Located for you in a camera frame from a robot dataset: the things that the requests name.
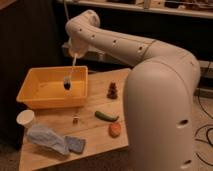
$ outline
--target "dark background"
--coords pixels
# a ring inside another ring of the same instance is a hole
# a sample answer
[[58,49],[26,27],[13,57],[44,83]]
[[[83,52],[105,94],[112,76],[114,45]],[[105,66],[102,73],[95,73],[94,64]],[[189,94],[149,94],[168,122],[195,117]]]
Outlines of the dark background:
[[[210,19],[77,5],[68,8],[71,17],[94,9],[101,28],[156,38],[190,50],[199,60],[213,59]],[[16,96],[28,69],[70,65],[61,50],[68,40],[65,22],[63,4],[55,0],[18,0],[0,11],[0,139],[16,149],[21,147],[23,135],[16,116],[25,109]]]

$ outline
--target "green vegetable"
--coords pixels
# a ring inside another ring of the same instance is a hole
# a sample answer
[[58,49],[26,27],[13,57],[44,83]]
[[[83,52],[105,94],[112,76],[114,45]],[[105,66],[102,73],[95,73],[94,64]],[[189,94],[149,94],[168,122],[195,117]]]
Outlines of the green vegetable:
[[116,116],[116,117],[111,117],[111,116],[108,116],[100,111],[96,111],[95,112],[95,116],[101,120],[104,120],[104,121],[108,121],[108,122],[115,122],[118,120],[119,116]]

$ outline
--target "yellow plastic tray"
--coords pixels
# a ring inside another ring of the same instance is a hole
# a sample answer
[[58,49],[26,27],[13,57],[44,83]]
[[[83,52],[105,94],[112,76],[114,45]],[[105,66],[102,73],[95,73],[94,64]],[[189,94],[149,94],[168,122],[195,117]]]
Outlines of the yellow plastic tray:
[[31,68],[16,100],[31,109],[83,106],[87,98],[88,69],[74,66],[70,90],[65,90],[63,79],[72,67]]

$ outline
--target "small figurine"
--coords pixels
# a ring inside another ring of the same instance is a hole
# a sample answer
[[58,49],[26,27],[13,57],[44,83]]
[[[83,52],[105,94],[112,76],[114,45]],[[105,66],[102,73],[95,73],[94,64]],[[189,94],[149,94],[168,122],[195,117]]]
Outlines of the small figurine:
[[109,99],[117,99],[118,98],[117,87],[116,87],[115,82],[110,83],[107,98],[109,98]]
[[78,116],[74,116],[73,117],[73,121],[72,123],[75,125],[75,124],[78,124],[78,120],[79,120],[79,117]]

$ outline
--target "shelf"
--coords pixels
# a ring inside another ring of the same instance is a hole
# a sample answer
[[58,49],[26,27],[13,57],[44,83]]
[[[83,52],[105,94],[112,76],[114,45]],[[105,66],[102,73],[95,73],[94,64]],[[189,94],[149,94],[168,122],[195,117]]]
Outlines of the shelf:
[[90,0],[90,1],[67,0],[67,4],[213,19],[213,7],[212,7],[212,12],[188,10],[188,9],[184,9],[183,6],[181,8],[174,9],[174,8],[165,7],[164,0],[152,0],[150,1],[150,4],[143,0],[142,1],[136,0],[136,4],[106,2],[105,0]]

